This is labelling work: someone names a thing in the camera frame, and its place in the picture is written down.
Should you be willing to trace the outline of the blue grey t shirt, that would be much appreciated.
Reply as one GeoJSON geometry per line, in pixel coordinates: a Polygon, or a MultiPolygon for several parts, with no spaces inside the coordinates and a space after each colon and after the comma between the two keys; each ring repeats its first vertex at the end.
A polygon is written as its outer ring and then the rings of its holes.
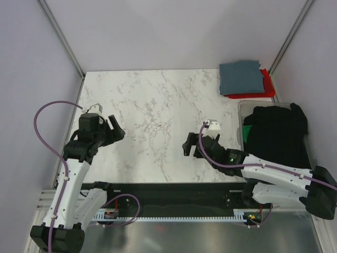
{"type": "Polygon", "coordinates": [[[220,95],[264,92],[260,66],[257,60],[240,60],[220,64],[220,95]]]}

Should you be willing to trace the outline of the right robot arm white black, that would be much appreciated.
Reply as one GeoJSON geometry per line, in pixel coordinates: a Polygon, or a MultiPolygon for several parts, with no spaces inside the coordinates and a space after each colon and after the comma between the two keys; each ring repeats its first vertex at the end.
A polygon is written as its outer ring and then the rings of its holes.
{"type": "Polygon", "coordinates": [[[190,132],[182,144],[184,156],[205,159],[215,170],[246,180],[241,201],[246,207],[273,204],[304,207],[307,212],[333,220],[336,212],[336,180],[321,166],[301,169],[263,160],[237,149],[226,149],[219,137],[190,132]]]}

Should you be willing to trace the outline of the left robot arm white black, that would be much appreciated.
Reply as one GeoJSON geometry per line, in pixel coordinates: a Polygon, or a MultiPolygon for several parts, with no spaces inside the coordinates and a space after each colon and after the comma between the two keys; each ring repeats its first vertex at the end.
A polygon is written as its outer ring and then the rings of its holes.
{"type": "Polygon", "coordinates": [[[107,186],[92,187],[87,197],[78,204],[81,187],[94,156],[100,147],[121,141],[125,131],[115,116],[107,119],[100,113],[84,113],[78,129],[65,145],[63,168],[48,213],[42,224],[34,225],[31,239],[45,252],[80,252],[85,230],[101,206],[111,207],[115,193],[107,186]]]}

